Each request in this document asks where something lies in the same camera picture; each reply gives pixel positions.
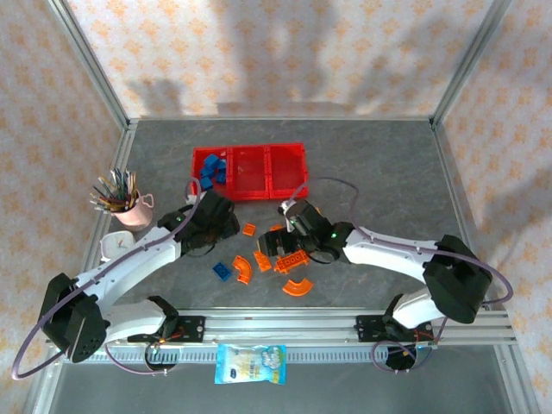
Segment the white alarm clock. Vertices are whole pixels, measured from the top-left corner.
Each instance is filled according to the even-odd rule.
[[[102,260],[109,261],[128,252],[135,243],[135,237],[127,230],[108,233],[100,240]]]

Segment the red storage bin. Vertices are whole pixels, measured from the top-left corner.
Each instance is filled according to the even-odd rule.
[[[204,160],[210,154],[226,160],[226,185],[213,180],[215,190],[234,201],[285,199],[309,178],[303,144],[194,148],[193,177],[200,179]],[[305,187],[298,198],[308,193]]]

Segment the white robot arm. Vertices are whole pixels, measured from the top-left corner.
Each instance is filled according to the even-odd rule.
[[[270,231],[259,238],[263,254],[274,256],[302,248],[307,254],[322,254],[331,261],[390,269],[426,285],[392,301],[386,312],[391,336],[440,317],[473,322],[492,282],[488,271],[439,254],[439,250],[444,250],[475,258],[452,235],[445,235],[440,241],[413,241],[379,235],[352,223],[332,224],[306,200],[285,201],[279,212],[285,216],[286,229]]]
[[[157,227],[111,261],[75,279],[61,273],[50,281],[40,318],[70,292],[89,286],[64,304],[42,327],[71,361],[87,359],[105,342],[135,335],[165,338],[174,332],[179,314],[160,297],[153,296],[138,304],[114,306],[114,303],[160,267],[194,248],[212,245],[240,230],[234,204],[213,191],[202,193],[195,214],[182,227],[180,224],[190,209],[191,205],[186,205],[164,215]]]

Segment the orange lego brick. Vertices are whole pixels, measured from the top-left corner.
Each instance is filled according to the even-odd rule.
[[[309,264],[309,256],[304,250],[298,250],[294,254],[286,257],[279,257],[274,270],[283,274],[288,274],[294,267]]]
[[[251,224],[251,223],[247,223],[245,226],[243,226],[243,231],[242,233],[244,235],[250,235],[250,236],[253,236],[254,233],[255,233],[255,225],[254,224]]]
[[[240,272],[238,280],[247,285],[249,283],[249,280],[251,280],[251,275],[253,274],[249,262],[241,256],[236,256],[234,259],[234,263],[232,263],[232,266]]]
[[[308,292],[310,292],[312,286],[314,286],[314,283],[312,283],[307,278],[301,280],[300,283],[296,283],[293,280],[289,279],[285,286],[282,288],[282,291],[284,291],[288,295],[299,297],[304,296]]]
[[[270,262],[270,259],[268,259],[268,256],[264,255],[260,251],[253,252],[253,256],[255,256],[255,260],[257,260],[257,264],[259,265],[259,269],[262,272],[267,271],[268,269],[272,269],[273,265]]]

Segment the blue lego brick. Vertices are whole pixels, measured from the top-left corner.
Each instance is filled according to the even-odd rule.
[[[214,154],[211,154],[209,155],[205,160],[204,160],[204,167],[205,168],[208,168],[212,171],[215,171],[216,170],[216,166],[218,165],[218,157]]]
[[[209,177],[203,177],[199,180],[199,184],[201,184],[202,190],[209,190],[210,188],[213,188],[213,182],[210,180]]]
[[[216,169],[218,171],[226,171],[226,161],[225,160],[219,160],[218,164],[216,164]]]
[[[217,276],[219,278],[221,278],[221,280],[223,282],[225,282],[226,280],[229,279],[229,277],[232,275],[232,271],[230,269],[228,269],[223,263],[221,263],[220,261],[215,265],[215,267],[213,267],[213,270],[215,271],[215,273],[217,274]]]
[[[226,172],[225,172],[225,171],[219,171],[219,172],[216,174],[215,181],[216,181],[218,184],[226,184]]]
[[[201,170],[201,178],[205,178],[205,177],[208,177],[210,179],[212,179],[213,177],[215,177],[215,170],[210,170],[209,168],[207,168],[206,166],[204,166]]]

